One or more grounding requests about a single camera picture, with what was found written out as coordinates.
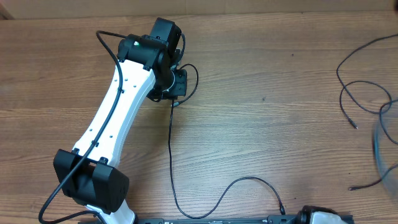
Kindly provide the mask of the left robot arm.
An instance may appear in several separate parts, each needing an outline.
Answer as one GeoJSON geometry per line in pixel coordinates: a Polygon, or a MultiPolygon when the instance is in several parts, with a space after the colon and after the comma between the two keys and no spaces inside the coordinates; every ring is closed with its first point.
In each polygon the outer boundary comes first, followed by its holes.
{"type": "Polygon", "coordinates": [[[129,178],[118,170],[134,118],[148,98],[176,100],[187,94],[187,73],[177,65],[185,37],[172,21],[157,18],[149,35],[123,36],[113,80],[95,117],[71,151],[58,150],[53,166],[64,195],[98,223],[134,223],[126,203],[129,178]]]}

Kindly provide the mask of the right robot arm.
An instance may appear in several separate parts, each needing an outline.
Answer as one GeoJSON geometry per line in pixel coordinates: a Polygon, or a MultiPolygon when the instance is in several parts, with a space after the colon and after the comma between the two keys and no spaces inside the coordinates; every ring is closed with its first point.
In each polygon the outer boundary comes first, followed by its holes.
{"type": "Polygon", "coordinates": [[[337,212],[332,209],[305,205],[298,212],[295,224],[347,224],[337,212]]]}

